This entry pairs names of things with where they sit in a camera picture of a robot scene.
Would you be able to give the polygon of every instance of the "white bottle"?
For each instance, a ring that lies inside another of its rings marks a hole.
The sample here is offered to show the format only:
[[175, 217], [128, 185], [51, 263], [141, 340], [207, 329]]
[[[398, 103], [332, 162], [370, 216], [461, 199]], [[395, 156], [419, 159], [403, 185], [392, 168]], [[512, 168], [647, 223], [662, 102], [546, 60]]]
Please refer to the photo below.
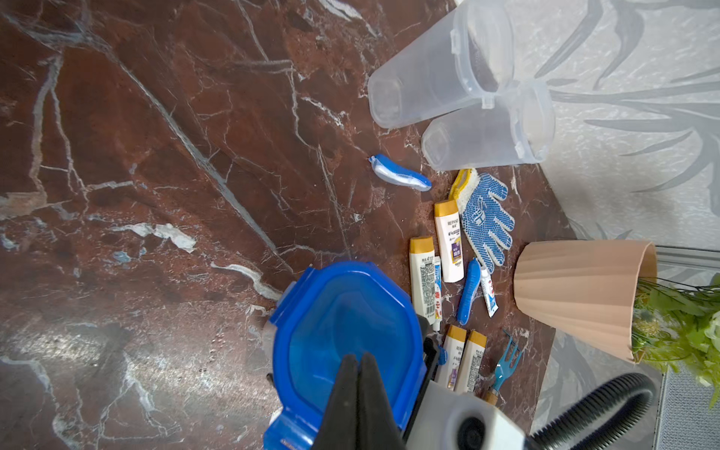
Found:
[[466, 335], [467, 332], [462, 328], [450, 325], [448, 335], [445, 336], [443, 348], [448, 354], [448, 360], [445, 364], [438, 367], [438, 371], [435, 374], [435, 382], [450, 390], [455, 389], [460, 359], [462, 358], [462, 349], [465, 347]]
[[465, 344], [465, 351], [462, 353], [460, 372], [455, 383], [455, 392], [464, 394], [475, 390], [475, 382], [480, 375], [480, 362], [485, 354], [487, 337], [477, 331], [470, 332], [470, 339]]
[[410, 239], [410, 288], [415, 313], [435, 323], [435, 244], [430, 236]]
[[435, 227], [438, 230], [443, 281], [454, 283], [465, 276], [460, 239], [460, 215], [455, 200], [435, 203]]

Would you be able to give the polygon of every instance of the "metal grille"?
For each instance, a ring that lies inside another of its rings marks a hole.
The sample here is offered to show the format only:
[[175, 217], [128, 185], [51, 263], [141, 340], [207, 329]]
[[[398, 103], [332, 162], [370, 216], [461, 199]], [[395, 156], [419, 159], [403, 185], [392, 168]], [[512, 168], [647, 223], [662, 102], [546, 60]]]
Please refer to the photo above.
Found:
[[655, 450], [720, 448], [720, 402], [708, 410], [712, 387], [702, 387], [687, 373], [665, 375]]

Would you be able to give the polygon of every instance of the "blue garden fork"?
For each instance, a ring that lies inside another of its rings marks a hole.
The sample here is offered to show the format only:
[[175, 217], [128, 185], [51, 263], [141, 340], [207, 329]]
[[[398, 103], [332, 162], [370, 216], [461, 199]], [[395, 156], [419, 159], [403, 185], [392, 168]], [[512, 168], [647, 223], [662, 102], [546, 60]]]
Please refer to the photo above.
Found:
[[510, 333], [505, 331], [505, 334], [510, 338], [510, 342], [508, 342], [508, 346], [505, 347], [503, 357], [500, 358], [498, 365], [495, 367], [495, 383], [492, 385], [490, 390], [487, 391], [487, 394], [485, 394], [485, 401], [491, 405], [496, 405], [498, 403], [498, 397], [500, 396], [498, 391], [500, 391], [500, 386], [502, 386], [505, 380], [510, 378], [510, 375], [515, 372], [515, 368], [518, 364], [520, 364], [520, 358], [523, 357], [523, 352], [525, 351], [525, 349], [523, 349], [520, 353], [518, 353], [518, 343], [513, 341], [513, 337]]

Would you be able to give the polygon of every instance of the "blue lid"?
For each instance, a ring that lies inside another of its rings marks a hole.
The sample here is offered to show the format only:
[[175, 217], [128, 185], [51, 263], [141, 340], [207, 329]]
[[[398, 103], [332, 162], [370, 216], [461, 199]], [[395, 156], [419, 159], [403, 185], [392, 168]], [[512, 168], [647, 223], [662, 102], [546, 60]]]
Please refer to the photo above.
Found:
[[310, 448], [346, 354], [375, 356], [395, 422], [405, 429], [426, 372], [423, 337], [408, 294], [374, 264], [306, 270], [270, 322], [283, 413], [265, 433], [266, 449], [287, 448], [280, 441]]
[[448, 361], [448, 351], [445, 349], [445, 347], [440, 347], [440, 356], [438, 357], [438, 365], [444, 366], [447, 361]]

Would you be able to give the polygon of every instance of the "brown marble surface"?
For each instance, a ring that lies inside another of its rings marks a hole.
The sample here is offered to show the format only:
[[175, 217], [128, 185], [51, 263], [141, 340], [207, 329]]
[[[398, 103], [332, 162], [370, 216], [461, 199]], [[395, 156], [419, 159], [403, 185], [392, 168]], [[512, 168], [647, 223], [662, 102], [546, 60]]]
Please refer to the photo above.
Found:
[[[261, 448], [279, 293], [348, 258], [408, 290], [408, 239], [434, 233], [454, 174], [424, 163], [426, 123], [372, 122], [365, 84], [449, 5], [2, 2], [0, 446]], [[376, 153], [434, 188], [379, 180]], [[500, 310], [468, 328], [490, 339], [485, 377], [503, 328], [527, 342], [499, 406], [528, 430], [554, 331], [515, 309], [513, 264], [573, 234], [538, 167], [490, 172], [517, 225]]]

